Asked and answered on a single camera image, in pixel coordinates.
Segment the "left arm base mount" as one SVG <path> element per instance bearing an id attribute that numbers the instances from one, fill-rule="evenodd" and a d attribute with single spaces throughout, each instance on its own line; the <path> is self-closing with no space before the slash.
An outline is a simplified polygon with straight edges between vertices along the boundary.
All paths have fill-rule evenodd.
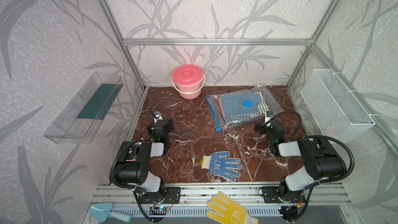
<path id="1" fill-rule="evenodd" d="M 138 200 L 140 204 L 154 204 L 162 202 L 167 204 L 178 204 L 181 197 L 180 187 L 165 187 L 160 188 L 158 192 L 150 192 L 140 195 Z"/>

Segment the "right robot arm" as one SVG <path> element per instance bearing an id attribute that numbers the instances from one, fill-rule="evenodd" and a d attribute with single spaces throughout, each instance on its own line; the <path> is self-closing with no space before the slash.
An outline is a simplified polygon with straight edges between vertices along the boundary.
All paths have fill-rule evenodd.
<path id="1" fill-rule="evenodd" d="M 354 170 L 355 159 L 352 151 L 341 141 L 324 135 L 310 135 L 297 138 L 302 125 L 298 125 L 289 140 L 285 139 L 285 125 L 277 118 L 285 112 L 274 114 L 268 111 L 265 122 L 255 122 L 254 131 L 265 135 L 270 152 L 277 157 L 301 157 L 303 166 L 291 175 L 283 178 L 278 187 L 262 188 L 265 200 L 290 203 L 297 200 L 306 190 L 326 183 L 347 178 Z"/>

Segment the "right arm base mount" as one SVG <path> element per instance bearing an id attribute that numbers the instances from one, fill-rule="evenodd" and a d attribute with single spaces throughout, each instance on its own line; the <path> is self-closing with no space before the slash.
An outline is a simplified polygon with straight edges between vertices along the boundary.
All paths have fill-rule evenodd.
<path id="1" fill-rule="evenodd" d="M 285 187 L 262 187 L 258 191 L 265 203 L 302 204 L 306 203 L 303 191 L 291 191 Z"/>

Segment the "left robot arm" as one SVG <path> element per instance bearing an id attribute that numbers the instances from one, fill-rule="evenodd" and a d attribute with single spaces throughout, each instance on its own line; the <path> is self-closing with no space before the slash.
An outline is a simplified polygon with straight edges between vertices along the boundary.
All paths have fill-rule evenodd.
<path id="1" fill-rule="evenodd" d="M 119 188 L 138 194 L 165 196 L 164 180 L 149 171 L 150 159 L 167 154 L 173 121 L 154 120 L 148 127 L 149 140 L 123 142 L 109 171 L 109 180 Z"/>

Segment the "clear vacuum storage bag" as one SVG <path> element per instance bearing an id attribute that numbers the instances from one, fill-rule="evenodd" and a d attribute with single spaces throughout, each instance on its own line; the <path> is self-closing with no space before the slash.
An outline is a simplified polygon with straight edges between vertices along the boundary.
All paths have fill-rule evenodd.
<path id="1" fill-rule="evenodd" d="M 250 90 L 240 90 L 206 96 L 217 132 L 261 118 L 270 120 L 283 111 L 266 86 L 257 85 Z"/>

